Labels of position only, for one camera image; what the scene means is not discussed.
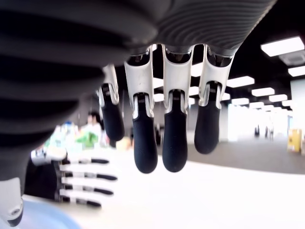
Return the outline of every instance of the robotic hand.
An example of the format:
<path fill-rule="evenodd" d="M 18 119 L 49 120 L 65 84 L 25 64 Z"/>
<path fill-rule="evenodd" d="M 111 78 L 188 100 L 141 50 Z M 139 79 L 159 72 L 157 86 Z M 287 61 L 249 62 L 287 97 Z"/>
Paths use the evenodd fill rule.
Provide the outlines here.
<path fill-rule="evenodd" d="M 113 195 L 115 171 L 109 160 L 68 158 L 65 149 L 33 150 L 27 168 L 24 193 L 57 202 L 101 207 L 104 195 Z"/>
<path fill-rule="evenodd" d="M 212 152 L 233 57 L 275 2 L 0 1 L 0 19 L 7 22 L 0 25 L 0 103 L 5 107 L 0 113 L 0 218 L 18 225 L 29 153 L 98 85 L 107 135 L 122 138 L 114 65 L 124 64 L 126 70 L 136 166 L 143 173 L 155 169 L 154 43 L 163 44 L 165 167 L 180 171 L 187 158 L 185 108 L 197 44 L 204 44 L 204 53 L 194 142 L 200 153 Z"/>

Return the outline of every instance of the yellow object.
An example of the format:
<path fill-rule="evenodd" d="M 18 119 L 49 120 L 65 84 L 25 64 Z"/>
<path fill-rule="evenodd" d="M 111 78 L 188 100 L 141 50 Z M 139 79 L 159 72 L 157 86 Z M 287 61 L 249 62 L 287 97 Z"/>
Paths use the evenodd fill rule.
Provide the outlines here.
<path fill-rule="evenodd" d="M 124 137 L 122 140 L 116 142 L 117 150 L 129 150 L 132 147 L 129 137 Z"/>
<path fill-rule="evenodd" d="M 288 151 L 301 152 L 302 143 L 302 130 L 301 129 L 290 129 L 288 131 Z"/>

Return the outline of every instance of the fluorescent ceiling panel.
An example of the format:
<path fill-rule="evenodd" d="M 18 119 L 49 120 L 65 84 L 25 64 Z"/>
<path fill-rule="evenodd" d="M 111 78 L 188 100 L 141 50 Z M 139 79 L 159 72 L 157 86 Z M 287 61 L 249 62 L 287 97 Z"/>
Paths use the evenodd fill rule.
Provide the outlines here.
<path fill-rule="evenodd" d="M 250 84 L 254 84 L 254 79 L 250 76 L 243 76 L 227 81 L 228 87 L 242 87 Z"/>
<path fill-rule="evenodd" d="M 271 111 L 274 109 L 274 106 L 273 105 L 265 105 L 263 106 L 262 108 L 264 111 Z"/>
<path fill-rule="evenodd" d="M 189 95 L 197 95 L 199 94 L 199 87 L 190 87 Z"/>
<path fill-rule="evenodd" d="M 287 100 L 287 95 L 285 95 L 285 94 L 271 95 L 271 96 L 269 96 L 269 100 L 271 102 L 284 101 L 284 100 Z"/>
<path fill-rule="evenodd" d="M 291 74 L 291 76 L 293 76 L 293 77 L 305 75 L 305 66 L 289 68 L 288 73 Z"/>
<path fill-rule="evenodd" d="M 262 108 L 264 106 L 263 102 L 249 103 L 249 108 Z"/>
<path fill-rule="evenodd" d="M 224 100 L 229 100 L 229 99 L 231 99 L 230 94 L 224 93 L 223 98 L 221 100 L 224 101 Z"/>
<path fill-rule="evenodd" d="M 194 76 L 194 77 L 201 76 L 202 68 L 203 68 L 203 62 L 192 65 L 191 76 Z"/>
<path fill-rule="evenodd" d="M 153 44 L 152 51 L 155 51 L 158 48 L 157 44 Z"/>
<path fill-rule="evenodd" d="M 194 98 L 189 98 L 189 105 L 195 104 L 195 99 Z"/>
<path fill-rule="evenodd" d="M 164 100 L 164 94 L 154 94 L 153 95 L 153 100 L 155 102 L 161 102 Z"/>
<path fill-rule="evenodd" d="M 284 53 L 295 52 L 304 49 L 304 44 L 299 36 L 261 45 L 261 49 L 268 56 L 277 56 Z"/>
<path fill-rule="evenodd" d="M 266 88 L 254 89 L 251 91 L 251 93 L 252 95 L 259 97 L 259 96 L 275 94 L 275 90 L 271 87 L 266 87 Z"/>
<path fill-rule="evenodd" d="M 163 87 L 163 79 L 153 78 L 152 84 L 153 84 L 153 88 Z"/>
<path fill-rule="evenodd" d="M 247 98 L 240 98 L 240 99 L 232 99 L 233 105 L 245 105 L 249 104 L 249 99 Z"/>
<path fill-rule="evenodd" d="M 282 101 L 283 106 L 292 106 L 292 100 Z"/>

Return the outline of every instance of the blue surface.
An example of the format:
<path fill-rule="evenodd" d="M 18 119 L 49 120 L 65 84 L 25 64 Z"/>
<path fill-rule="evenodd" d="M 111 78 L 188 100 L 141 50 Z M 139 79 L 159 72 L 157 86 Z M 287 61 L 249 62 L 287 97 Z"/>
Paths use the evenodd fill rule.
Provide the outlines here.
<path fill-rule="evenodd" d="M 81 229 L 69 216 L 50 204 L 24 201 L 20 229 Z"/>

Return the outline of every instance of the black ceiling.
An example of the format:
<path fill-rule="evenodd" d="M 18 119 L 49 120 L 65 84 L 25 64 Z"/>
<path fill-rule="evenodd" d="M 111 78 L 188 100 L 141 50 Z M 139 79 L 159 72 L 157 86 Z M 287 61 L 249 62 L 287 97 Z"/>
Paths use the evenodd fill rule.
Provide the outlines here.
<path fill-rule="evenodd" d="M 238 88 L 226 88 L 231 98 L 246 97 L 250 102 L 264 102 L 281 106 L 281 103 L 272 103 L 268 96 L 255 97 L 252 89 L 272 87 L 275 94 L 286 94 L 291 99 L 290 81 L 294 79 L 288 74 L 288 67 L 278 58 L 269 57 L 260 45 L 293 36 L 300 36 L 305 43 L 305 20 L 303 18 L 302 1 L 279 0 L 263 20 L 255 27 L 235 55 L 229 79 L 249 75 L 255 79 L 255 84 Z M 197 45 L 194 50 L 193 64 L 202 62 L 203 45 Z M 124 67 L 117 67 L 117 77 L 120 90 L 127 90 Z M 153 75 L 163 78 L 163 59 L 161 46 L 153 52 Z M 192 77 L 191 86 L 199 85 L 199 77 Z"/>

